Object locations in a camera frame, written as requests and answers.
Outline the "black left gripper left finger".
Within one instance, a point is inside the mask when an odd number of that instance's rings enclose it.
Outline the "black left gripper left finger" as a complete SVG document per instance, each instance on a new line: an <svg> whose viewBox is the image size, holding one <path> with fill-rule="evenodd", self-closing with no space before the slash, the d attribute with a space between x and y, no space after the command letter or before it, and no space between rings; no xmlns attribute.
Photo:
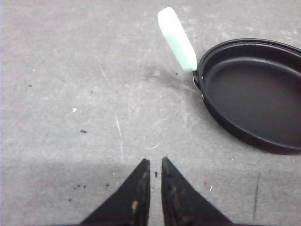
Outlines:
<svg viewBox="0 0 301 226"><path fill-rule="evenodd" d="M146 226L151 199L150 161L143 159L120 188L81 226Z"/></svg>

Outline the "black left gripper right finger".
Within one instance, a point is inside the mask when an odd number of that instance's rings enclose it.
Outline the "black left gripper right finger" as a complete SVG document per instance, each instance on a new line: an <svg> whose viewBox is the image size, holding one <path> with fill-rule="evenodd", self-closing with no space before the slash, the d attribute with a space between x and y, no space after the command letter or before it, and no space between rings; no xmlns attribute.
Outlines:
<svg viewBox="0 0 301 226"><path fill-rule="evenodd" d="M232 224L189 184L167 157L162 159L161 199L166 226L229 226Z"/></svg>

